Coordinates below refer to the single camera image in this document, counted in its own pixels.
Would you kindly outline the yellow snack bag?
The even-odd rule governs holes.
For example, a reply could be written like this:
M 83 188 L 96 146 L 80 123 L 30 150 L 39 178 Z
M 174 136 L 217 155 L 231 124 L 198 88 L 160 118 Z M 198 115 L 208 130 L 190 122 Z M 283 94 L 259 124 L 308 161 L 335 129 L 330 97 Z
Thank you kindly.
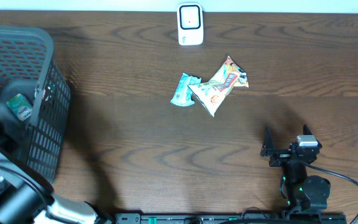
M 219 70 L 208 82 L 192 84 L 188 87 L 207 112 L 214 117 L 233 88 L 248 88 L 249 81 L 246 72 L 228 55 Z

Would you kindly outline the teal snack packet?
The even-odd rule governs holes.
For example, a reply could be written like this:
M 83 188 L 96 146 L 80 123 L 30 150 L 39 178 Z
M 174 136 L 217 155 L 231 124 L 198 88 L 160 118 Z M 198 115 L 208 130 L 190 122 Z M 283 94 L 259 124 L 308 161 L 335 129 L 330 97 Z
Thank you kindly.
M 171 104 L 176 106 L 187 107 L 193 105 L 195 102 L 191 99 L 193 92 L 188 85 L 197 85 L 201 83 L 201 78 L 182 73 L 177 89 L 170 100 Z

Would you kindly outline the teal small snack box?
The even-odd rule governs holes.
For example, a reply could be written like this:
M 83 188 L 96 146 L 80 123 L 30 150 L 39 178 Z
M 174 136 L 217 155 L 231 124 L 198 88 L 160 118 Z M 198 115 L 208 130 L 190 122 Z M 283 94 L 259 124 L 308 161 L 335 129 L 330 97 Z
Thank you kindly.
M 20 93 L 7 101 L 6 104 L 20 121 L 25 121 L 27 118 L 30 118 L 32 114 L 32 105 L 27 98 Z

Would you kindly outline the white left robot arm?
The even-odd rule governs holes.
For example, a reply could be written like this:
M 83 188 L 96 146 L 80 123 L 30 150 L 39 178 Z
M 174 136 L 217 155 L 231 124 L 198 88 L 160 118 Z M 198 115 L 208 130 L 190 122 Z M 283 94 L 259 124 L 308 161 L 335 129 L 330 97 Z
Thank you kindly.
M 56 195 L 46 179 L 8 152 L 13 144 L 0 125 L 0 223 L 115 223 L 92 204 Z

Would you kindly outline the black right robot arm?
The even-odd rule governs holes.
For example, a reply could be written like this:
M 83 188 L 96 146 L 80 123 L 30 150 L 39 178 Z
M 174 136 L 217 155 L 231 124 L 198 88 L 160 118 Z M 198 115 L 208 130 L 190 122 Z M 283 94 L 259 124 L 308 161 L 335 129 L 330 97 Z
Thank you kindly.
M 321 143 L 303 126 L 303 134 L 296 137 L 286 149 L 277 149 L 269 128 L 265 129 L 260 155 L 269 158 L 269 166 L 282 168 L 280 193 L 287 199 L 283 216 L 302 213 L 319 214 L 327 209 L 331 183 L 318 175 L 308 175 L 306 166 L 317 160 Z

